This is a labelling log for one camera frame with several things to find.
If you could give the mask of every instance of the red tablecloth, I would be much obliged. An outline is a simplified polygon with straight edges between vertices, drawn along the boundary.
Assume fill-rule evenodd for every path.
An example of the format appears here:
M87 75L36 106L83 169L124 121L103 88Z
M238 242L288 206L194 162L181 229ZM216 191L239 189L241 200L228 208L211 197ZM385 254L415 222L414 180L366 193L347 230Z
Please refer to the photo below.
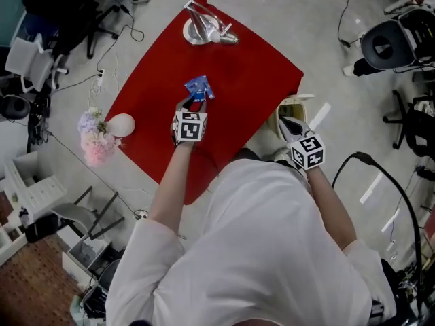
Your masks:
M182 35L189 15L181 11L143 56L107 115L107 120L119 113L134 117L136 129L123 139L121 150L160 183L174 150L170 127L175 106L189 94L184 84L207 76L215 99L207 101L207 130L190 161L186 204L207 189L281 100L297 93L303 76L253 31L207 7L232 23L239 44L189 44Z

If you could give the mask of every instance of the brown carpet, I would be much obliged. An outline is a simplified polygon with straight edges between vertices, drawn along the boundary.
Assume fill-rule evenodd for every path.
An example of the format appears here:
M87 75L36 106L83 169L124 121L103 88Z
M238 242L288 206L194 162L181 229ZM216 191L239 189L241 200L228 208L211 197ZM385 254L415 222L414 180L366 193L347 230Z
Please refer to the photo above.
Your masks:
M4 221L10 209L1 194ZM56 234L26 244L0 267L0 325L74 325L69 305L80 292L62 269L62 245Z

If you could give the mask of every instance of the metal object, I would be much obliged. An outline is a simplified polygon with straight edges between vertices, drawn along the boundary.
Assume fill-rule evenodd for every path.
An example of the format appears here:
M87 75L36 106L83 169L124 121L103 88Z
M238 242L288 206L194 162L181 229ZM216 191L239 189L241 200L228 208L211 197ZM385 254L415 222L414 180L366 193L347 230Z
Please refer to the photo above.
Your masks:
M209 14L201 14L194 5L199 6ZM183 36L192 45L205 45L209 42L234 45L239 42L236 34L229 31L232 26L225 25L218 16L195 0L189 0L183 7L189 12L190 19L183 27Z

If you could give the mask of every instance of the flower bouquet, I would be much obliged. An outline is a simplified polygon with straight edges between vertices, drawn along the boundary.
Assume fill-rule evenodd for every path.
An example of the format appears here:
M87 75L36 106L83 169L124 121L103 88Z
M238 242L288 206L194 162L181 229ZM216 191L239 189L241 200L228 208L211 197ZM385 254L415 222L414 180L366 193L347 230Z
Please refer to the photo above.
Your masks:
M107 129L107 122L101 119L101 110L90 107L77 125L80 133L80 146L89 166L100 166L115 153L115 147L121 145Z

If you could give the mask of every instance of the white floor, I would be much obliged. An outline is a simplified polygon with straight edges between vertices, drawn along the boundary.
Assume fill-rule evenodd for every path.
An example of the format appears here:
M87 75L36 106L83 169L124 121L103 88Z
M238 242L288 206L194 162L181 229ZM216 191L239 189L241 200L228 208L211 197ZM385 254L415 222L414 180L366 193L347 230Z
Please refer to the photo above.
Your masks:
M122 87L147 49L186 1L151 0L149 5L132 9L135 27L145 32L145 40L141 43L134 42L129 30L124 30L113 50L102 60L100 66L106 69L106 77L103 90L95 101L104 114L118 94L118 85L119 88ZM406 187L415 166L427 162L427 158L415 156L406 143L399 151L393 150L392 143L398 127L382 122L382 116L396 108L392 89L401 90L409 100L415 95L410 74L396 75L388 71L370 77L343 76L343 66L360 56L358 50L349 52L337 40L338 19L346 0L208 1L259 34L304 71L300 93L316 95L315 99L307 103L309 120L324 105L330 105L329 112L317 127L317 132L327 145L327 162L323 170L329 180L333 179L342 161L355 151L369 153L403 187ZM111 3L112 0L107 0L107 5ZM359 32L385 20L383 8L390 3L389 0L351 0L343 18L341 37L353 40ZM119 31L125 23L131 23L130 17L120 12L120 19L114 22L112 28ZM67 62L70 74L61 79L60 86L77 83L95 74L97 61L112 42L108 36L100 37L95 57L91 61L86 58L85 45L77 47ZM52 98L50 130L80 158L83 153L76 126L81 114L87 110L91 84L92 80L89 80L60 91ZM263 149L267 149L266 141L261 141L260 144L263 144ZM93 206L110 198L110 189L54 139L41 146L40 151L46 168L58 175L68 189L71 200L77 198L89 185L94 186ZM106 165L94 171L117 189L134 210L148 206L157 188L157 184L120 151ZM355 223L358 236L379 250L386 259L397 254L394 265L398 267L410 257L411 220L406 205L401 202L393 235L396 243L387 250L392 224L384 232L382 229L394 214L399 193L385 177L381 177L366 201L363 204L360 202L377 175L378 171L373 167L352 161L338 180L336 190ZM411 200L422 217L425 213L418 206L432 185L419 181L414 176L408 194L414 187ZM213 187L209 189L210 192L205 192L184 210L181 233L187 237L187 240L182 240L187 247L197 238ZM127 243L135 220L120 201L116 202L116 211L126 217L124 224L111 232L116 248L121 248Z

